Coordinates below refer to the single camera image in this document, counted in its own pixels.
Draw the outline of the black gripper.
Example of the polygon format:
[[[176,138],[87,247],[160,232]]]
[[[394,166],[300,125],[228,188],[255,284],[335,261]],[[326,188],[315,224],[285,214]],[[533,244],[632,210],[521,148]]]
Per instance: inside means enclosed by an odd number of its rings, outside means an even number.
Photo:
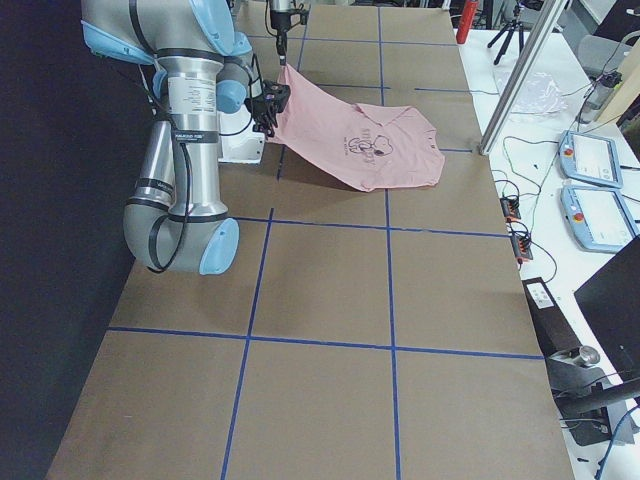
[[[277,53],[279,64],[287,64],[287,33],[292,27],[289,10],[271,10],[269,13],[271,28],[277,35]]]
[[[253,130],[262,131],[267,138],[275,136],[275,129],[278,127],[277,115],[279,113],[279,102],[271,99],[252,99],[251,115],[254,121]]]

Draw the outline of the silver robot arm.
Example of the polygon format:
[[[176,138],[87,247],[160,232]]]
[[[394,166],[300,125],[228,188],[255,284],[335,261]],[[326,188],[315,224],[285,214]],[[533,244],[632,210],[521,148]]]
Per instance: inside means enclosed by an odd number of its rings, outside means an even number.
[[[86,1],[82,27],[94,54],[156,70],[155,122],[124,211],[130,251],[156,273],[225,272],[239,226],[219,164],[261,159],[289,88],[263,79],[224,1]]]
[[[290,0],[269,0],[267,18],[271,32],[275,35],[276,52],[279,63],[287,63],[288,32],[292,28],[294,2]]]

